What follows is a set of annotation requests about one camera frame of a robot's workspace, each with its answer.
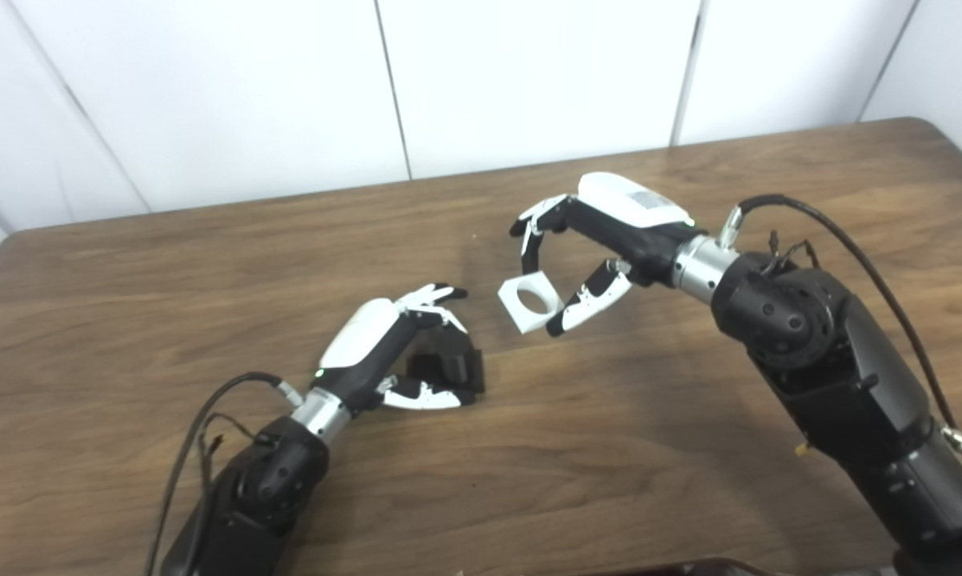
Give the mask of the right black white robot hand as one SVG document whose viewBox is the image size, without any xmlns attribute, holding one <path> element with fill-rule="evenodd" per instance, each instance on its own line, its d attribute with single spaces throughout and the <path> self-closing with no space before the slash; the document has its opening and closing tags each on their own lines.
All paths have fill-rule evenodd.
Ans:
<svg viewBox="0 0 962 576">
<path fill-rule="evenodd" d="M 679 253 L 704 230 L 662 194 L 609 172 L 581 176 L 574 194 L 540 201 L 517 217 L 509 234 L 522 240 L 523 273 L 539 272 L 547 234 L 582 234 L 613 255 L 595 268 L 561 310 L 544 325 L 558 337 L 614 305 L 632 286 L 675 288 Z"/>
</svg>

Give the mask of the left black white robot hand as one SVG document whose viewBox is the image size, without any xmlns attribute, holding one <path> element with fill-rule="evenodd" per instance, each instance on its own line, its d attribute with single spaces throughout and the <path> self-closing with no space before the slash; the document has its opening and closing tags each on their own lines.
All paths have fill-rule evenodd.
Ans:
<svg viewBox="0 0 962 576">
<path fill-rule="evenodd" d="M 485 393 L 483 358 L 446 300 L 469 293 L 426 284 L 401 298 L 368 300 L 325 350 L 311 389 L 353 418 L 381 405 L 400 410 L 466 407 Z"/>
</svg>

